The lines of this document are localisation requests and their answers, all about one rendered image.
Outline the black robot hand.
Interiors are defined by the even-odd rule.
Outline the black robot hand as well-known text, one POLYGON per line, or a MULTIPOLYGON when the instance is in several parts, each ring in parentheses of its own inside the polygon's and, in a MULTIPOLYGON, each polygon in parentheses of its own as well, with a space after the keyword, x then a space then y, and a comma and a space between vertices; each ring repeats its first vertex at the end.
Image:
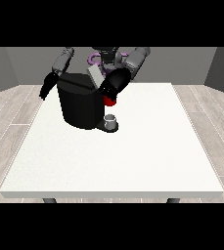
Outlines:
POLYGON ((114 101, 117 95, 129 84, 131 73, 127 68, 117 68, 102 82, 99 92, 114 101))
POLYGON ((49 92, 54 88, 59 80, 59 73, 58 72, 50 72, 44 79, 43 86, 41 87, 39 97, 42 100, 45 100, 48 96, 49 92))

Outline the pale grey machine lid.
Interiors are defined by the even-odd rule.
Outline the pale grey machine lid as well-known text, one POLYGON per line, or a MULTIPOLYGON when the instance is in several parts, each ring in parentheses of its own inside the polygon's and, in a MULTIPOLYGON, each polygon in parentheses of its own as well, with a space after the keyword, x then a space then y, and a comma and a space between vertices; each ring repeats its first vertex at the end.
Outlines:
POLYGON ((99 89, 104 81, 104 76, 96 64, 87 68, 87 73, 90 76, 96 89, 99 89))

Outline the black coffee machine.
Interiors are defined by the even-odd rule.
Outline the black coffee machine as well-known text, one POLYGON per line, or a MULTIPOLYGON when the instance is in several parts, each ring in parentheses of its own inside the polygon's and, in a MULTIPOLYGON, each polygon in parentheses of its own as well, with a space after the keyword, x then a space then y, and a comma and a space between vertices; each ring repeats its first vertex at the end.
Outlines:
POLYGON ((107 133, 118 130, 118 123, 112 129, 105 126, 104 98, 88 74, 63 73, 57 89, 66 123, 78 129, 100 129, 107 133))

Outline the small grey cup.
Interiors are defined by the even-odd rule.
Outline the small grey cup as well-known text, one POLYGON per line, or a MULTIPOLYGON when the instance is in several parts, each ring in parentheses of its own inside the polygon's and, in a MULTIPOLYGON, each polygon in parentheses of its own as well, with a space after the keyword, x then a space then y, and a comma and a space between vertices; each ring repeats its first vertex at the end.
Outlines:
POLYGON ((106 129, 113 130, 116 127, 116 118, 113 114, 107 114, 104 120, 106 129))

